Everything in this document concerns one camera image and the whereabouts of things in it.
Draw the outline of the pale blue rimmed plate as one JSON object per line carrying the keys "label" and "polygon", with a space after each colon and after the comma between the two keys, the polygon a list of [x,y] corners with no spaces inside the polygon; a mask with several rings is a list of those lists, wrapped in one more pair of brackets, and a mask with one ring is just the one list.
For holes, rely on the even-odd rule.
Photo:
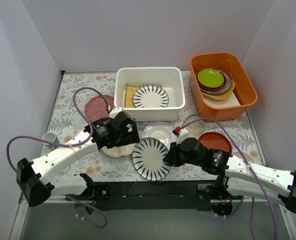
{"label": "pale blue rimmed plate", "polygon": [[171,143],[177,141],[177,137],[172,133],[172,130],[172,126],[168,123],[152,122],[142,131],[142,138],[157,139],[169,150]]}

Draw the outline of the pink polka dot plate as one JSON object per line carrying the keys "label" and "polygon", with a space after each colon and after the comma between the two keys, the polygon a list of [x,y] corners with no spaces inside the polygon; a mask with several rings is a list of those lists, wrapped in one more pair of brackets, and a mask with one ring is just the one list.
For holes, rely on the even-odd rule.
{"label": "pink polka dot plate", "polygon": [[84,114],[91,122],[101,118],[108,118],[109,113],[106,109],[106,103],[101,96],[93,97],[85,106]]}

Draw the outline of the yellow bamboo mat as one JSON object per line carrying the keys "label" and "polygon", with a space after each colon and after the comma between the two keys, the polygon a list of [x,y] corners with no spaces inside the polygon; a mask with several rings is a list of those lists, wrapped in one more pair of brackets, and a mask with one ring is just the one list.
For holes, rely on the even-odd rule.
{"label": "yellow bamboo mat", "polygon": [[129,85],[128,83],[125,85],[125,97],[124,97],[124,107],[125,108],[135,108],[133,103],[133,97],[135,92],[140,88],[139,86]]}

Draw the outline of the blue striped white plate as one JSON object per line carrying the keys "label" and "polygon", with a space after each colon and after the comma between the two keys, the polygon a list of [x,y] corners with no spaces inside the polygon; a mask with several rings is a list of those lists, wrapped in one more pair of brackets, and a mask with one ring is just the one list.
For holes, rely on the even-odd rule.
{"label": "blue striped white plate", "polygon": [[134,93],[133,104],[136,108],[166,108],[169,96],[160,86],[145,85]]}

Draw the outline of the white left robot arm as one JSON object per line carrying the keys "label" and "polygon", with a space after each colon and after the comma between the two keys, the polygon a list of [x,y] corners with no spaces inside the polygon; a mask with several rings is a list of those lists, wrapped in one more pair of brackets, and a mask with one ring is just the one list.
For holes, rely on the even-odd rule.
{"label": "white left robot arm", "polygon": [[140,140],[136,120],[121,111],[114,118],[100,119],[87,125],[67,143],[44,156],[17,163],[16,182],[29,206],[38,206],[52,196],[73,195],[89,200],[95,194],[95,182],[85,173],[59,176],[79,159],[97,152],[122,147]]}

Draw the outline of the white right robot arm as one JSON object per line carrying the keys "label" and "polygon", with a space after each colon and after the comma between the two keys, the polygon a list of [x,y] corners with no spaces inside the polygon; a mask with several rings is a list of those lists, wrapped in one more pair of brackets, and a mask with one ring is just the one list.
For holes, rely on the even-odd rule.
{"label": "white right robot arm", "polygon": [[211,199],[247,196],[275,201],[296,214],[296,169],[278,170],[245,160],[219,149],[207,149],[195,138],[172,143],[164,162],[172,167],[191,164],[215,175],[215,183],[201,190]]}

